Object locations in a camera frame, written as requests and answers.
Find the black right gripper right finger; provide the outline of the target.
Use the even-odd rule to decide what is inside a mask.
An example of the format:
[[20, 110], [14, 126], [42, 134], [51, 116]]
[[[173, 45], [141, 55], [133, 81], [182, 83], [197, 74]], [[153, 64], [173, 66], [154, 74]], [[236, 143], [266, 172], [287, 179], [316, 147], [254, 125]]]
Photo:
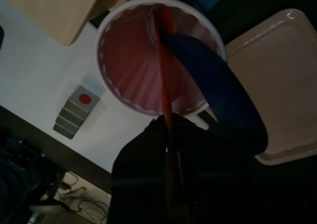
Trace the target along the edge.
[[258, 208], [248, 156], [178, 114], [173, 120], [190, 203], [189, 224], [252, 224]]

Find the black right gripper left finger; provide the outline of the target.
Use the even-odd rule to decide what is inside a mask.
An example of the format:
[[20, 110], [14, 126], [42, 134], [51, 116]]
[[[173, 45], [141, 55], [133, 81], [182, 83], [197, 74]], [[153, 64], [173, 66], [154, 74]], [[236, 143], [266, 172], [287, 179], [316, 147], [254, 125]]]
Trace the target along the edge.
[[121, 150], [111, 171], [109, 224], [166, 224], [166, 140], [158, 117]]

